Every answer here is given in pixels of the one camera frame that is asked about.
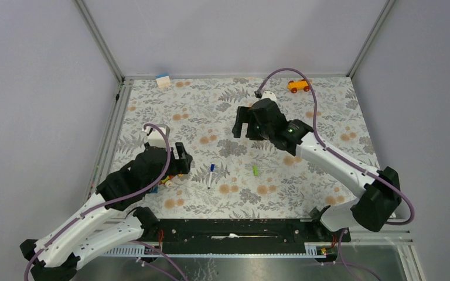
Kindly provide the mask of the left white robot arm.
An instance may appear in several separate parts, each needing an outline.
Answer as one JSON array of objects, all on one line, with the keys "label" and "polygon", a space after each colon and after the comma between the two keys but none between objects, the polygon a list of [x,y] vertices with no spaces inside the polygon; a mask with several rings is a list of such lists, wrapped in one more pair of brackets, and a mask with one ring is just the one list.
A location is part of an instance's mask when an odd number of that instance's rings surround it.
[{"label": "left white robot arm", "polygon": [[181,142],[170,150],[146,145],[134,160],[109,174],[58,229],[21,243],[28,260],[24,280],[71,280],[78,270],[116,246],[159,237],[155,214],[148,207],[133,205],[163,179],[188,174],[192,160]]}]

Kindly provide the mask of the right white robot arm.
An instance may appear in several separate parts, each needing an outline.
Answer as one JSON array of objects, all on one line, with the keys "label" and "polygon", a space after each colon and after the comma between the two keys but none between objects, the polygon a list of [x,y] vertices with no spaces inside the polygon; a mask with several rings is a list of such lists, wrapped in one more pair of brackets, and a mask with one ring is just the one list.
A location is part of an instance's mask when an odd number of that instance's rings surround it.
[{"label": "right white robot arm", "polygon": [[252,107],[238,107],[232,128],[235,138],[241,136],[243,125],[247,125],[246,138],[270,141],[278,150],[317,165],[355,196],[315,216],[312,232],[318,240],[327,241],[336,231],[357,225],[379,232],[401,204],[399,176],[393,168],[365,165],[329,146],[308,124],[287,120],[275,101],[264,98]]}]

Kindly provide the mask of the white pen with blue tip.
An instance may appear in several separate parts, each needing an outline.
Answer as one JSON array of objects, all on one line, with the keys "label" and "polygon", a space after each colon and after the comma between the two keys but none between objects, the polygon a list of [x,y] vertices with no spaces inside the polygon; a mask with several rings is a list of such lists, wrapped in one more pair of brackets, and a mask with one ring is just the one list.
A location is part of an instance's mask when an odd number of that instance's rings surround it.
[{"label": "white pen with blue tip", "polygon": [[208,190],[211,189],[212,181],[213,181],[213,171],[211,170],[209,173],[208,181],[207,181],[207,189]]}]

